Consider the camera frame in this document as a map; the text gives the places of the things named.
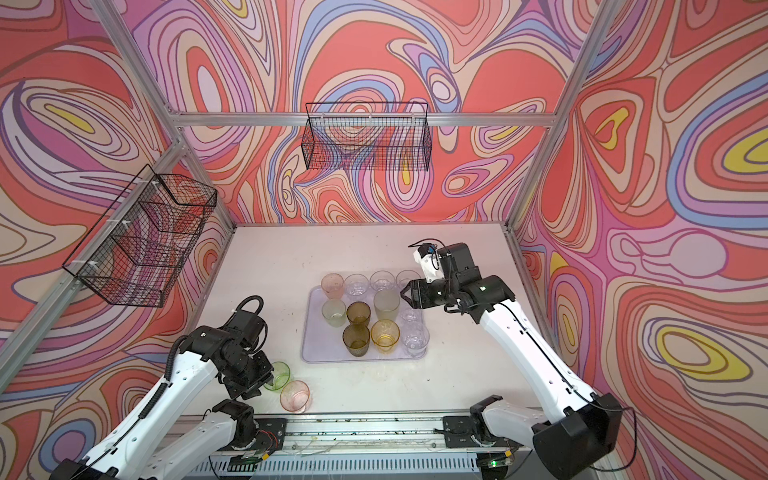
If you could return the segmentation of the pale green glass front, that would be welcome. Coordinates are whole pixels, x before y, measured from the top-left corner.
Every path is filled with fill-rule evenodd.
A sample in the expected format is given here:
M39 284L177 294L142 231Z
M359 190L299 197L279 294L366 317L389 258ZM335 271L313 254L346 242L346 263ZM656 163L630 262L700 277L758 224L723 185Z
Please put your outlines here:
M378 320L395 321L398 316L401 298L394 289L378 291L374 296L374 310Z

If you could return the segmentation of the dark olive glass front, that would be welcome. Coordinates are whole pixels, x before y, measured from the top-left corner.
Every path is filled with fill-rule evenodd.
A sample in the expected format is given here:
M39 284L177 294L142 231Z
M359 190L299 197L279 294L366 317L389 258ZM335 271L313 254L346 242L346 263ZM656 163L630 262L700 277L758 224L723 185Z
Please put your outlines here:
M363 357L369 349L370 331L366 325L350 324L342 333L342 341L354 357Z

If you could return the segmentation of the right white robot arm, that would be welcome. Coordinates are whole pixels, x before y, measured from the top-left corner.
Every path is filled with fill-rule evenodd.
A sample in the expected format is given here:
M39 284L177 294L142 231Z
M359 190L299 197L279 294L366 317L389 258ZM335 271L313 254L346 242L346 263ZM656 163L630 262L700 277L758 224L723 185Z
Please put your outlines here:
M624 409L599 395L554 352L528 320L513 291L496 275L484 276L464 243L433 238L411 244L422 277L400 291L413 309L440 307L468 315L511 357L540 403L520 407L491 395L470 409L468 437L481 444L510 440L533 450L556 479L572 479L610 454Z

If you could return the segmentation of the yellow glass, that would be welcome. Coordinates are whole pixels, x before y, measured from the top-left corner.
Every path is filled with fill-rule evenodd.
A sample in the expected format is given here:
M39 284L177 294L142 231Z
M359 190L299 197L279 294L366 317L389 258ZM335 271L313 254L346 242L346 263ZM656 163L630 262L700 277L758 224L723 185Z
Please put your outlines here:
M378 320L370 331L371 341L383 354L392 353L400 339L400 328L389 319Z

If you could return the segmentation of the small clear glass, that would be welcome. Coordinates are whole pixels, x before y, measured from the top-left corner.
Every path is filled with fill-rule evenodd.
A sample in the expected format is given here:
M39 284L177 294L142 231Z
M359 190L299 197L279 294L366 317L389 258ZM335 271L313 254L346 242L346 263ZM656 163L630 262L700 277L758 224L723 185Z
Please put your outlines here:
M412 322L421 323L423 321L423 316L418 310L406 308L399 313L398 321L402 325L406 325Z

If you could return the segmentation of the dark olive glass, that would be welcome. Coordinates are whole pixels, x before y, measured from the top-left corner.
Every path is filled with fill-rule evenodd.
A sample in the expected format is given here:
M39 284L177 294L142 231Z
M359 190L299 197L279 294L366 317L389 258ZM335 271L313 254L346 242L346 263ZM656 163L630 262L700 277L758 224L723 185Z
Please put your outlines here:
M367 327L370 323L371 308L363 301L355 301L346 309L346 316L351 325Z
M342 333L342 341L354 357L363 357L369 349L370 331L366 325L350 324Z

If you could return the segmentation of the dark olive glass back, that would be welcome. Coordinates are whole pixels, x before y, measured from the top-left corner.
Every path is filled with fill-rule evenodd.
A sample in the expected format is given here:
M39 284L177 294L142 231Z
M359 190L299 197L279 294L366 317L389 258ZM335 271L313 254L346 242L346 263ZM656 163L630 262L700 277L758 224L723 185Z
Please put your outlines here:
M355 301L346 309L346 316L351 325L367 327L370 323L371 308L363 301Z

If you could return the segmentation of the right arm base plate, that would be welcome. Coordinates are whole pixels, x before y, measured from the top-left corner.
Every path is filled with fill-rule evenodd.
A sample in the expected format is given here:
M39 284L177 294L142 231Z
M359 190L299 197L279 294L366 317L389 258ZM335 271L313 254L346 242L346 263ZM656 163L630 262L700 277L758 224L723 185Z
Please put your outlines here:
M480 426L470 415L451 415L442 418L442 426L434 432L442 435L448 448L508 448L516 451L522 445L504 438L497 437Z

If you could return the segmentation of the light green glass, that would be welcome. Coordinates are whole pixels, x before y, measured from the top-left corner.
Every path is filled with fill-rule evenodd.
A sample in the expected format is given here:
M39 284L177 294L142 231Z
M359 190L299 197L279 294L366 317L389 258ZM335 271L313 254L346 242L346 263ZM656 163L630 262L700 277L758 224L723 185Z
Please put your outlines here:
M346 304L342 300L329 299L323 304L321 313L331 327L338 328L347 323L346 310Z

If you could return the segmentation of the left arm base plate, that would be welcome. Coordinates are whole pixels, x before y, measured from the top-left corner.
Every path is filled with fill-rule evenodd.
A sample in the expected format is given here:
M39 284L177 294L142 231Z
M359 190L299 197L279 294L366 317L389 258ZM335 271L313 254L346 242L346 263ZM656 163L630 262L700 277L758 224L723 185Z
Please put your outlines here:
M253 450L273 454L283 449L287 424L286 418L278 417L235 420L232 438L217 450Z

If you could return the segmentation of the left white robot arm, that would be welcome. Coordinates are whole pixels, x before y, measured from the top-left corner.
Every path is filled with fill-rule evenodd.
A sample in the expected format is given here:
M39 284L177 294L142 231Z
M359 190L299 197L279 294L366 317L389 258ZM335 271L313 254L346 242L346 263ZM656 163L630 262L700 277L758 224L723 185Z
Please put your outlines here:
M80 460L63 460L53 479L182 479L221 448L248 450L260 429L247 400L273 378L263 348L268 326L259 311L237 307L219 327L179 337L165 371L128 416ZM158 446L211 382L227 396L204 420L164 449Z

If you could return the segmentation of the peach pink glass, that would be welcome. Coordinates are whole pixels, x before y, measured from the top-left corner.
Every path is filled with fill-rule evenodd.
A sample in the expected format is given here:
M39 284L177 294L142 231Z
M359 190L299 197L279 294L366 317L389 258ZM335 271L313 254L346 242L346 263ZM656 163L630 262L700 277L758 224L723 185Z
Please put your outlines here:
M321 289L328 299L340 300L345 293L345 279L338 273L326 274L321 280Z

